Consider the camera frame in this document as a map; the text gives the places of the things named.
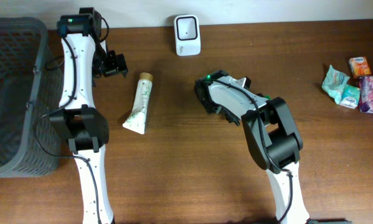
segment laundry basket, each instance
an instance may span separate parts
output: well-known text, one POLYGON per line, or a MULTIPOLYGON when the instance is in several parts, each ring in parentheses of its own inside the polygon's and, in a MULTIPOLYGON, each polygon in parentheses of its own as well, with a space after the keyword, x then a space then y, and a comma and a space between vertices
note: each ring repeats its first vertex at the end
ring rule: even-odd
MULTIPOLYGON (((32 132, 33 122, 58 106, 63 88, 62 71, 45 69, 53 58, 47 40, 37 19, 0 18, 0 177, 38 177, 58 166, 32 132)), ((47 119, 37 136, 47 151, 60 153, 60 138, 47 119)))

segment toothpaste tube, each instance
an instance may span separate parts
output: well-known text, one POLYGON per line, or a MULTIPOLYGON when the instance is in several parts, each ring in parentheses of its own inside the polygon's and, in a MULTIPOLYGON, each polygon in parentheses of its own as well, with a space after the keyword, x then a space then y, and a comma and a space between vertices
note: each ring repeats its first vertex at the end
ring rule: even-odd
POLYGON ((152 84, 153 76, 142 72, 139 76, 138 87, 136 89, 134 107, 132 107, 132 112, 128 119, 123 123, 124 128, 144 134, 152 84))

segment white wall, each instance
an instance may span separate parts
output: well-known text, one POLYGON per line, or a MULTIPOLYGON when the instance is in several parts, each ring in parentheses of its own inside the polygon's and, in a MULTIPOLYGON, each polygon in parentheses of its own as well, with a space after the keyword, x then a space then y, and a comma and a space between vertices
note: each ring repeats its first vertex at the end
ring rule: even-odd
POLYGON ((176 14, 201 24, 373 19, 373 0, 0 0, 0 16, 32 16, 54 29, 60 15, 90 6, 110 27, 170 26, 176 14))

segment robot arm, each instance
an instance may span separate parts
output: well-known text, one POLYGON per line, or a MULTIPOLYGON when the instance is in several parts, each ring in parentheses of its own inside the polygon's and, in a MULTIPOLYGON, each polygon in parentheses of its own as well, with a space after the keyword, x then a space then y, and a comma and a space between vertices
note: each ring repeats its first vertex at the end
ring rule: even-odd
POLYGON ((76 159, 83 197, 83 224, 115 222, 104 165, 108 123, 95 109, 92 85, 93 77, 117 73, 125 76, 128 69, 124 56, 107 52, 106 42, 100 40, 101 20, 94 8, 81 8, 79 14, 62 16, 57 23, 65 58, 64 88, 59 103, 61 110, 49 118, 73 154, 88 161, 76 159))
POLYGON ((292 204, 282 224, 305 224, 309 214, 305 209, 298 181, 299 151, 303 147, 300 134, 296 128, 286 103, 281 98, 269 100, 249 92, 250 80, 236 80, 225 71, 219 70, 196 81, 195 92, 208 113, 224 113, 230 123, 240 125, 242 120, 248 150, 257 165, 267 171, 276 202, 276 217, 281 219, 286 213, 290 197, 292 204), (260 111, 251 101, 255 100, 260 111), (265 149, 260 140, 260 125, 265 140, 265 149), (265 126, 278 124, 278 129, 267 133, 265 126), (280 169, 288 169, 293 174, 290 178, 280 169))

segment wood grain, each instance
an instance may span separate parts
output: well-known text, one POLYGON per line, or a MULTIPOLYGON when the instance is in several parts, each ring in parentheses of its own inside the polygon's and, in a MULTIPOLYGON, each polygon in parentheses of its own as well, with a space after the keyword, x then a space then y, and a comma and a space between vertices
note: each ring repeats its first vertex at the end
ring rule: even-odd
MULTIPOLYGON (((373 20, 201 27, 200 55, 178 57, 171 27, 112 29, 109 49, 130 70, 95 80, 110 125, 106 180, 117 223, 232 223, 272 218, 275 201, 241 127, 207 115, 194 80, 217 69, 286 100, 303 137, 300 182, 312 218, 373 223, 373 115, 338 106, 321 89, 329 65, 366 56, 373 20), (122 128, 141 72, 154 75, 146 134, 122 128)), ((62 47, 55 32, 50 48, 62 47)), ((0 223, 81 223, 74 161, 36 179, 0 179, 0 223)))

